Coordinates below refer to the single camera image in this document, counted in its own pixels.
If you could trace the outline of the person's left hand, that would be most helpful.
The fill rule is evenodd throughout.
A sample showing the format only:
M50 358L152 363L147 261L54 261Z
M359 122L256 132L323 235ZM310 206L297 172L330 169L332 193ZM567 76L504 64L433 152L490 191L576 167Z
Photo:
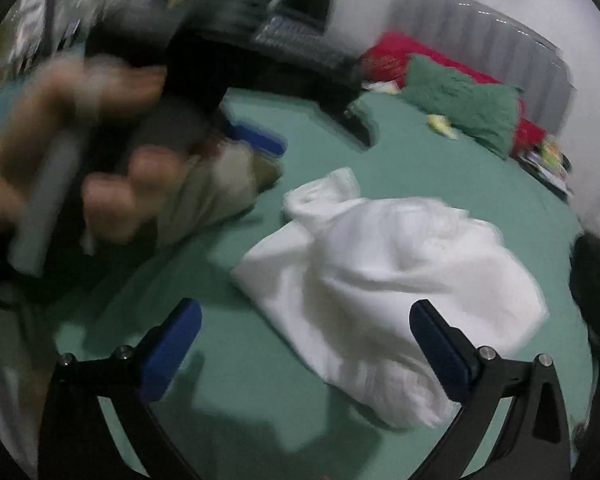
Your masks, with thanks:
M165 81L163 67L96 66L72 56L47 62L0 127L0 230L20 220L38 168L61 133L107 116L147 112ZM87 229L101 240L127 242L158 216L185 173L182 155L144 146L132 154L124 176L89 174L82 184Z

